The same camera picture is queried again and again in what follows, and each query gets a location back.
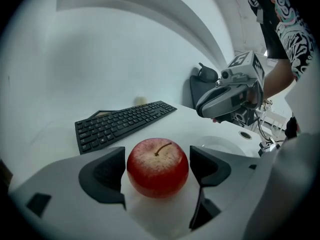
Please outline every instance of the ceiling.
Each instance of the ceiling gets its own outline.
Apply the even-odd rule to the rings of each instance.
[[[266,51],[265,40],[248,0],[215,0],[228,26],[235,53]]]

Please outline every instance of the white curved panel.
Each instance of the white curved panel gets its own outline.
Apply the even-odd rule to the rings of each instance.
[[[195,14],[195,12],[190,9],[190,7],[182,0],[119,1],[130,2],[130,4],[121,5],[119,2],[110,0],[58,0],[57,9],[68,10],[72,8],[88,6],[111,6],[114,8],[115,6],[117,6],[118,8],[141,14],[174,30],[189,42],[191,41],[192,45],[196,46],[198,49],[200,49],[201,52],[204,52],[206,54],[206,56],[211,60],[211,62],[219,71],[223,70],[227,66],[224,55],[212,33],[209,31],[203,21],[197,16],[197,14]],[[219,20],[222,20],[221,23],[223,26],[223,18],[220,17]]]
[[[211,32],[223,56],[229,64],[235,57],[231,35],[219,6],[215,0],[182,0],[201,19]]]

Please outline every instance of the circular hole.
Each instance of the circular hole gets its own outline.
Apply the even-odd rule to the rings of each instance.
[[[227,79],[229,77],[229,74],[228,74],[228,72],[224,71],[224,72],[222,72],[221,76],[222,76],[222,78]]]
[[[247,140],[251,140],[251,136],[250,136],[248,133],[246,133],[246,132],[244,132],[244,131],[239,131],[239,134],[240,134],[243,138],[245,138],[245,139],[247,139]]]

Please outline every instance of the black chair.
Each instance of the black chair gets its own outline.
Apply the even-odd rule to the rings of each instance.
[[[199,63],[201,69],[198,75],[190,76],[190,90],[193,108],[196,109],[197,103],[207,91],[216,87],[219,79],[218,73],[210,67]]]

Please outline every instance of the person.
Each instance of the person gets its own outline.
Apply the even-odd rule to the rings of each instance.
[[[263,99],[268,99],[298,81],[313,59],[316,41],[307,23],[290,0],[248,0],[260,22],[269,59],[278,59],[265,77]],[[253,92],[248,100],[255,102]],[[293,116],[286,125],[288,139],[297,136],[299,126]]]

